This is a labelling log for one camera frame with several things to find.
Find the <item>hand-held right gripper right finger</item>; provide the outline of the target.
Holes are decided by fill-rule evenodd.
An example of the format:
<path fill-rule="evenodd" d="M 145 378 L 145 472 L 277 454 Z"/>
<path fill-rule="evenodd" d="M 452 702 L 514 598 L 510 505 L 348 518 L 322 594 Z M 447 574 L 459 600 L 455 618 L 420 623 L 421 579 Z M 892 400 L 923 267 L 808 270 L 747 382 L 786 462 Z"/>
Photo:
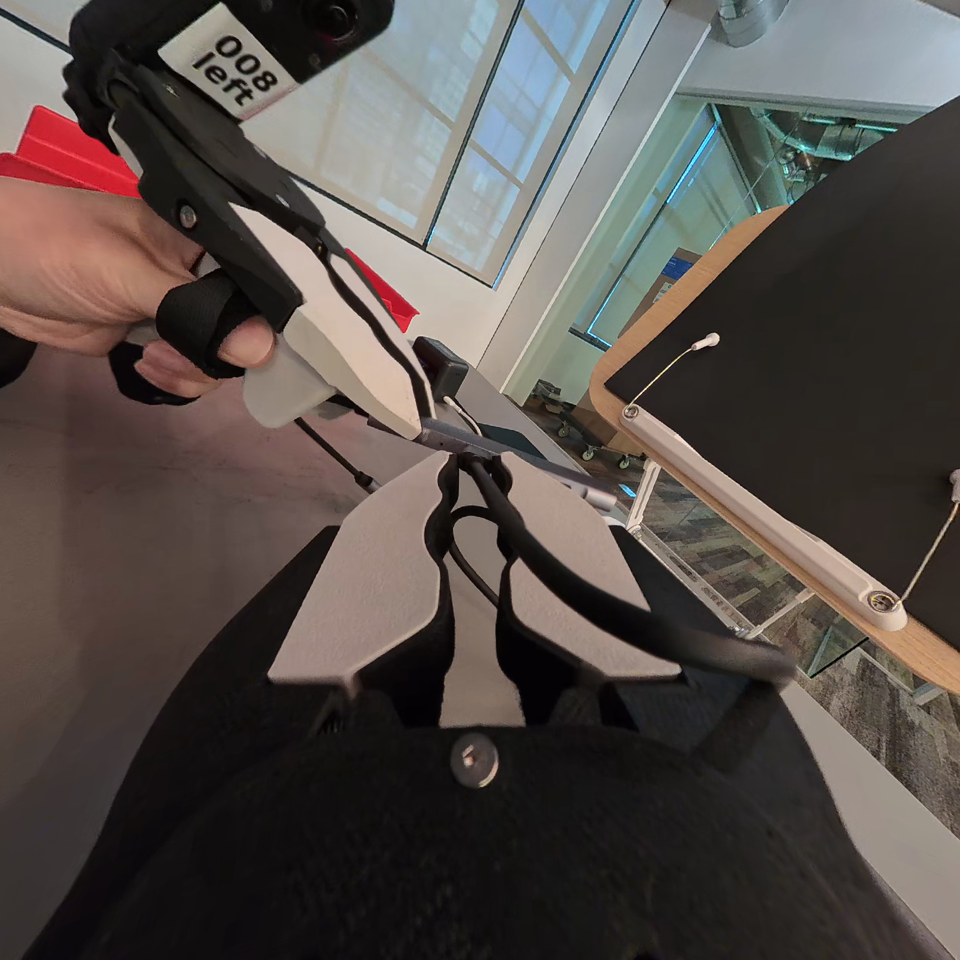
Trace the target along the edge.
<path fill-rule="evenodd" d="M 501 458 L 506 497 L 528 532 L 565 568 L 598 590 L 630 606 L 649 610 L 622 556 L 609 522 L 581 491 L 575 491 L 519 454 Z M 674 680 L 680 666 L 650 654 L 604 629 L 605 601 L 594 602 L 582 589 L 558 595 L 522 558 L 503 571 L 509 611 L 520 628 L 542 638 L 573 666 L 589 668 L 613 681 Z"/>

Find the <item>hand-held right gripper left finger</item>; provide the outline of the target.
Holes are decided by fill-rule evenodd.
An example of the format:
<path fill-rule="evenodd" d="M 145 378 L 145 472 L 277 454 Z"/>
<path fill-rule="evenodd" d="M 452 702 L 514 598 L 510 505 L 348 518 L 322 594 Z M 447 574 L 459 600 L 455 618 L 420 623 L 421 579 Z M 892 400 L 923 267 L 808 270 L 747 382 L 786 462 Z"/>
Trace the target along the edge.
<path fill-rule="evenodd" d="M 271 682 L 356 685 L 364 668 L 426 628 L 441 594 L 427 523 L 453 465 L 435 452 L 346 517 L 270 666 Z"/>

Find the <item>black charger cube with display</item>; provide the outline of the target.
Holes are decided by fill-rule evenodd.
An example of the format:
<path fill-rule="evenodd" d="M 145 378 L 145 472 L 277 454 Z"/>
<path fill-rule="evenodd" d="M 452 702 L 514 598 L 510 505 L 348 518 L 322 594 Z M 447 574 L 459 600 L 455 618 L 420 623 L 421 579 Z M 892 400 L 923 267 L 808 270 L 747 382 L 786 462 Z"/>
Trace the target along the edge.
<path fill-rule="evenodd" d="M 412 344 L 435 402 L 456 399 L 471 365 L 442 342 L 420 336 Z"/>

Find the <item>dark phone on table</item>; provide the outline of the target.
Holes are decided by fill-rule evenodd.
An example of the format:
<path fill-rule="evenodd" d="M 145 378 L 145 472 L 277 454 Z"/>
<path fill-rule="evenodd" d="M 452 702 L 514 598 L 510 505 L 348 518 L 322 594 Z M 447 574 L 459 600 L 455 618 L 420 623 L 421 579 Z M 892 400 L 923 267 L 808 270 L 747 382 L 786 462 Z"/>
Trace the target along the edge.
<path fill-rule="evenodd" d="M 543 452 L 520 431 L 483 422 L 479 423 L 479 430 L 486 447 L 495 453 L 513 453 L 542 469 L 553 465 L 553 462 L 546 458 Z"/>

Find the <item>red plastic bin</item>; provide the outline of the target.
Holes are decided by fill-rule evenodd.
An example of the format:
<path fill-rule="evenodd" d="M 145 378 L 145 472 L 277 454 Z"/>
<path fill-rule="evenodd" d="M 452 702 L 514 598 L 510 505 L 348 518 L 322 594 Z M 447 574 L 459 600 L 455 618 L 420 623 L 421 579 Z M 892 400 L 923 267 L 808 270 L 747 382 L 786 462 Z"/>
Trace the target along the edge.
<path fill-rule="evenodd" d="M 138 176 L 86 135 L 76 121 L 36 104 L 14 152 L 1 154 L 3 177 L 138 198 Z"/>

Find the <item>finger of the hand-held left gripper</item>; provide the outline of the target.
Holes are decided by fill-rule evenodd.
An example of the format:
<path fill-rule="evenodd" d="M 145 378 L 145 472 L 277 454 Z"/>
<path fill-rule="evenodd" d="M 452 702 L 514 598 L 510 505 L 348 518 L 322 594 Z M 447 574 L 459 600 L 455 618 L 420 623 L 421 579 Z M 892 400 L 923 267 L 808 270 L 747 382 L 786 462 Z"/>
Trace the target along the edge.
<path fill-rule="evenodd" d="M 422 421 L 436 419 L 431 386 L 418 357 L 390 310 L 347 250 L 340 251 L 340 284 L 342 296 L 370 327 L 382 349 L 395 364 L 402 367 L 410 380 L 419 418 Z"/>
<path fill-rule="evenodd" d="M 416 438 L 422 420 L 410 380 L 342 296 L 343 246 L 327 229 L 304 240 L 262 213 L 231 208 L 302 298 L 277 334 L 269 361 L 245 375 L 249 414 L 261 426 L 278 428 L 340 394 L 395 434 Z"/>

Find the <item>black wrist watch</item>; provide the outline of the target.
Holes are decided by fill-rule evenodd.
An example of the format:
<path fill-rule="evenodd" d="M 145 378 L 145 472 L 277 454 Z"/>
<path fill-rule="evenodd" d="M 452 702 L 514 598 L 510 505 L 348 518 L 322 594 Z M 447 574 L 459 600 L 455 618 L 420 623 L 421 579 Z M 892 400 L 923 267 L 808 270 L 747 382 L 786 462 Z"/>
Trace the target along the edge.
<path fill-rule="evenodd" d="M 5 329 L 0 330 L 0 341 L 0 387 L 4 389 L 27 370 L 38 345 Z"/>

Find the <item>grey usb hub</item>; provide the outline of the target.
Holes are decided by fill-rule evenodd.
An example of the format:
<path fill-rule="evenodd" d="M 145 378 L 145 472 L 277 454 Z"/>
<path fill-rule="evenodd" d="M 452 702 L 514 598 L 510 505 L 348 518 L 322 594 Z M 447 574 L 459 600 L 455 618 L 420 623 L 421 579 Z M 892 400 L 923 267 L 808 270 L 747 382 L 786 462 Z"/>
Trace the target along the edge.
<path fill-rule="evenodd" d="M 464 474 L 469 472 L 469 462 L 474 460 L 482 462 L 486 469 L 491 464 L 500 464 L 505 467 L 505 457 L 511 454 L 531 467 L 553 476 L 600 513 L 610 513 L 617 506 L 615 495 L 607 492 L 582 471 L 549 461 L 541 455 L 535 455 L 524 449 L 485 438 L 438 418 L 424 418 L 421 421 L 419 434 L 412 438 L 411 442 L 429 450 L 455 456 L 458 467 Z"/>

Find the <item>large window with blinds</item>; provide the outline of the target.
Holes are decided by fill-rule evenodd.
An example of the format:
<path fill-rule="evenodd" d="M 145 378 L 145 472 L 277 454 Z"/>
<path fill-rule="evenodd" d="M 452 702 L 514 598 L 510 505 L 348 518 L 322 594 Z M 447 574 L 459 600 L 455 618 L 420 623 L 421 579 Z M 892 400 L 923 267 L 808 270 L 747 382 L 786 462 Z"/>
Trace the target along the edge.
<path fill-rule="evenodd" d="M 627 1 L 400 1 L 246 125 L 299 180 L 496 286 L 634 16 Z"/>

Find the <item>person's left hand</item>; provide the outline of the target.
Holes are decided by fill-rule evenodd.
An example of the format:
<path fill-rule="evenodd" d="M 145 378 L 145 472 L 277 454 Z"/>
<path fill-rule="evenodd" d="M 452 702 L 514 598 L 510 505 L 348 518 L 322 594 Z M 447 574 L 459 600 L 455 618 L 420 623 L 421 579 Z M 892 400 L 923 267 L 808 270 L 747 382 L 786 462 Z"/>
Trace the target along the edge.
<path fill-rule="evenodd" d="M 21 340 L 106 357 L 204 254 L 141 199 L 2 178 L 1 327 Z"/>

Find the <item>wooden board with black panel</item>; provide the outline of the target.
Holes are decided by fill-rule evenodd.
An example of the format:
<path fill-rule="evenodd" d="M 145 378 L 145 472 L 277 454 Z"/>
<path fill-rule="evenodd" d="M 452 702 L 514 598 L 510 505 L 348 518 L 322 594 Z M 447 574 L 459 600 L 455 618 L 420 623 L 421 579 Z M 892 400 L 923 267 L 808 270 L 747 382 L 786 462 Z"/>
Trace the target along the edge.
<path fill-rule="evenodd" d="M 606 380 L 896 594 L 958 471 L 959 103 L 721 238 L 621 337 Z M 958 693 L 958 513 L 877 641 Z"/>

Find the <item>silver ventilation ducts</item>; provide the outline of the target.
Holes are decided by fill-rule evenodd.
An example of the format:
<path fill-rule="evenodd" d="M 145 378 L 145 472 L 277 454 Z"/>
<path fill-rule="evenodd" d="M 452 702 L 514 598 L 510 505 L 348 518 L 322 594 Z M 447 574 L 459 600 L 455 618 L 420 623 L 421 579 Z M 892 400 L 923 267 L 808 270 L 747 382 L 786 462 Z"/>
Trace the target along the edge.
<path fill-rule="evenodd" d="M 768 34 L 781 19 L 788 1 L 717 1 L 719 36 L 726 45 L 743 48 Z"/>

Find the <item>cardboard box with blue label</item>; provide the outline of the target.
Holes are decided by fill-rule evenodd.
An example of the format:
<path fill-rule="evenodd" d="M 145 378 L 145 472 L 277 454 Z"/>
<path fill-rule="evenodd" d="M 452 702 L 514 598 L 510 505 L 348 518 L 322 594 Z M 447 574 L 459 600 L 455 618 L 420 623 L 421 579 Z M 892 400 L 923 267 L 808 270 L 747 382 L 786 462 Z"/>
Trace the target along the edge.
<path fill-rule="evenodd" d="M 672 287 L 701 259 L 702 255 L 683 247 L 677 247 L 674 254 L 664 265 L 659 275 L 654 279 L 648 292 L 644 294 L 639 304 L 632 311 L 620 333 L 624 334 L 637 322 L 652 306 L 654 306 Z"/>

